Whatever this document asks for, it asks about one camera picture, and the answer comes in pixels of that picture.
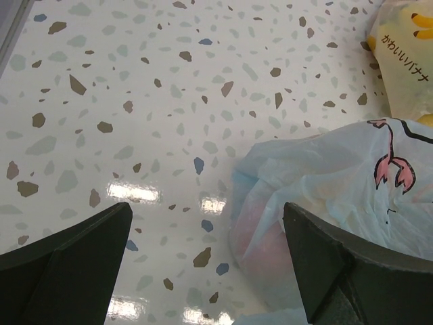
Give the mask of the light blue printed plastic bag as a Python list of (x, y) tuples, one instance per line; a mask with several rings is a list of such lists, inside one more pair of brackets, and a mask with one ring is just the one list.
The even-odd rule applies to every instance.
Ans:
[(238, 324), (305, 324), (283, 207), (374, 244), (432, 258), (432, 128), (383, 118), (255, 144), (233, 171), (230, 247), (269, 307)]

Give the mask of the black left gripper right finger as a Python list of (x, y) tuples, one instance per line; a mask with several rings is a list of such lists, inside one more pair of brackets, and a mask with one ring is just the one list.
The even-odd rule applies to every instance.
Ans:
[(285, 203), (309, 324), (431, 324), (432, 262), (376, 245)]

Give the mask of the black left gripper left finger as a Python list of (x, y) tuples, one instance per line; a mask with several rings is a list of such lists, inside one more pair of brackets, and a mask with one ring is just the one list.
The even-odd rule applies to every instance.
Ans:
[(103, 324), (133, 212), (125, 202), (1, 255), (2, 324)]

